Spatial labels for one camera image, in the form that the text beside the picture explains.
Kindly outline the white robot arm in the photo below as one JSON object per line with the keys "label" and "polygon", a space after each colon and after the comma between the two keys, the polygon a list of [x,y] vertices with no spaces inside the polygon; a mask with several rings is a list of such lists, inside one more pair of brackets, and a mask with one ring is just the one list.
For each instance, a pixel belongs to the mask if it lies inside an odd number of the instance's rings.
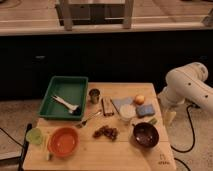
{"label": "white robot arm", "polygon": [[183,104],[186,99],[213,114],[213,87],[205,84],[207,78],[208,69],[200,62],[174,68],[166,74],[166,86],[157,95],[165,126],[176,116],[173,107]]}

